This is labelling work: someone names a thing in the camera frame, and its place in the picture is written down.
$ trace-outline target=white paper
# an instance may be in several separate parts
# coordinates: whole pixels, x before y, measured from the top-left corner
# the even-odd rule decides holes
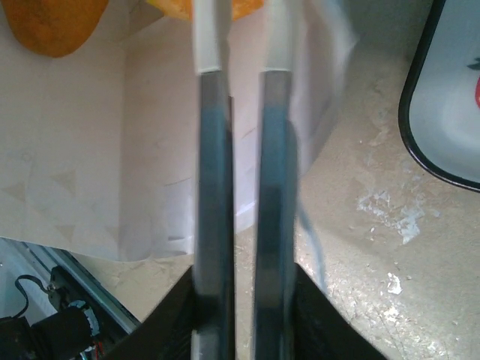
[[[301,173],[335,123],[352,44],[344,19],[332,22],[341,13],[323,8],[304,2],[297,41]],[[237,231],[255,218],[264,22],[257,11],[229,36]],[[191,24],[164,18],[122,40],[127,33],[128,9],[111,1],[80,49],[52,59],[22,48],[0,15],[0,236],[121,261],[192,252]]]

